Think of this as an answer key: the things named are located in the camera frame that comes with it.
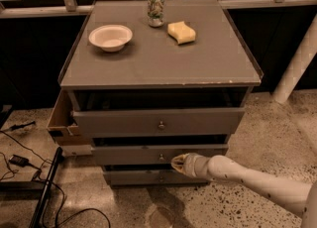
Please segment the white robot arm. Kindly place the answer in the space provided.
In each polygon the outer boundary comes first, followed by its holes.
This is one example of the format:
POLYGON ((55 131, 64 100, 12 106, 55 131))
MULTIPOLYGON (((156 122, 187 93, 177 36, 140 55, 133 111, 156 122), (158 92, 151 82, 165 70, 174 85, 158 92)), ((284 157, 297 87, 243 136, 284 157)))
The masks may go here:
MULTIPOLYGON (((317 16, 273 92, 275 101, 282 104, 288 99, 316 53, 317 16)), ((225 156, 207 158, 189 153, 174 157, 171 166, 191 178, 218 178, 241 184, 300 217, 300 228, 317 228, 317 182, 308 184, 251 170, 225 156)))

